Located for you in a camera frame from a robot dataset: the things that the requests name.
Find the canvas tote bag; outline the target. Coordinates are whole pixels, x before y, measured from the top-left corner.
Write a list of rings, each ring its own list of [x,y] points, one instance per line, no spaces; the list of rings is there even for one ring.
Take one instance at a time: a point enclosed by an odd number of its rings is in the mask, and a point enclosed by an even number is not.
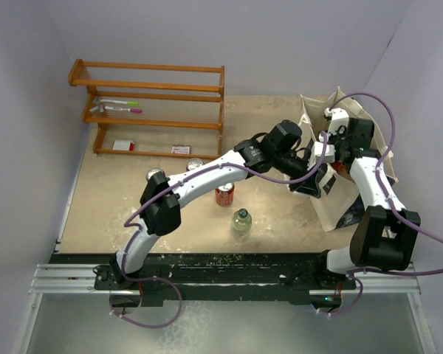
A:
[[[327,130],[329,122],[323,117],[326,108],[346,94],[338,86],[328,98],[314,98],[301,95],[301,112],[298,125],[302,130],[301,147],[311,148],[321,130]],[[371,146],[381,154],[388,148],[375,119],[352,97],[338,103],[335,108],[346,110],[350,117],[368,119],[374,122],[374,137]],[[393,153],[385,158],[384,171],[389,183],[393,186],[398,182],[392,165]],[[331,164],[320,180],[320,198],[311,198],[321,226],[326,232],[359,223],[365,208],[360,197],[360,191],[353,179],[346,173],[346,168],[337,172]]]

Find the red cola can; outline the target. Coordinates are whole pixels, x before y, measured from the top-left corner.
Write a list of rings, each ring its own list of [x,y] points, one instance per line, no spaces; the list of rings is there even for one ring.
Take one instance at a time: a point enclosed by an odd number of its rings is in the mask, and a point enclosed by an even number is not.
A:
[[[345,166],[343,165],[342,162],[334,162],[332,163],[332,167],[339,172],[340,170],[342,170]]]
[[[227,207],[233,203],[235,186],[228,183],[215,189],[215,199],[219,206]]]

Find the glass soda bottle front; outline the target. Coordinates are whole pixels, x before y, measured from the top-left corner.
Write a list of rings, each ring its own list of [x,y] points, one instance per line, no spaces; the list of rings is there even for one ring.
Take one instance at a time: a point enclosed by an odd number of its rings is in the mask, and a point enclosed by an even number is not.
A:
[[[235,239],[247,237],[252,228],[252,216],[247,209],[242,208],[234,212],[230,224],[230,231]]]

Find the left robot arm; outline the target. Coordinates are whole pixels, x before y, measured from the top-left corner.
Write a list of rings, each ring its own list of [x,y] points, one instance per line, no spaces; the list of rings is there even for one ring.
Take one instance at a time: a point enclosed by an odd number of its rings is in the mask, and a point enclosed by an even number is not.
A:
[[[129,289],[141,280],[138,274],[150,250],[162,236],[180,227],[182,209],[197,198],[253,176],[268,180],[267,172],[272,168],[288,175],[286,184],[296,187],[314,178],[328,150],[326,133],[321,136],[320,156],[314,165],[297,156],[301,128],[284,120],[195,170],[172,176],[153,174],[140,198],[140,208],[124,223],[126,228],[135,229],[133,235],[109,261],[112,285]]]

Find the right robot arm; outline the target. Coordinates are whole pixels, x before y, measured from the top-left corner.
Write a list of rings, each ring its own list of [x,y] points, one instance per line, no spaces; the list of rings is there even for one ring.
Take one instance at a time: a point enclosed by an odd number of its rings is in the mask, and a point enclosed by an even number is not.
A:
[[[395,195],[380,161],[372,148],[374,123],[350,118],[329,131],[335,156],[354,180],[365,208],[350,245],[326,252],[326,263],[313,277],[321,288],[331,288],[355,269],[404,271],[411,261],[421,218],[408,211]]]

